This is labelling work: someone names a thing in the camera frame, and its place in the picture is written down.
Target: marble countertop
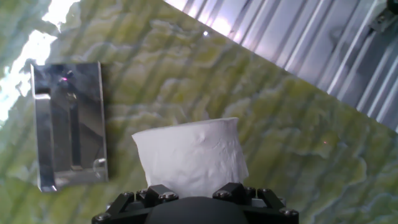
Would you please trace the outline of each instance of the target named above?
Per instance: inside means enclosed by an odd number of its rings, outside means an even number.
[[[100,61],[110,182],[37,188],[29,64]],[[393,223],[397,134],[158,0],[0,2],[0,223],[89,223],[146,187],[131,135],[239,117],[249,177],[302,223]]]

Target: white paper towel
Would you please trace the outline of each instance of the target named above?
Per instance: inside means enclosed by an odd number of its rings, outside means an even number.
[[[211,197],[249,175],[236,125],[212,119],[133,134],[148,186],[163,184],[180,198]]]

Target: reflective metal panel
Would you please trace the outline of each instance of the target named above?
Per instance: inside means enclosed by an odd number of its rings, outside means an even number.
[[[99,63],[32,65],[39,189],[108,180]]]
[[[165,1],[398,131],[398,16],[387,0]]]

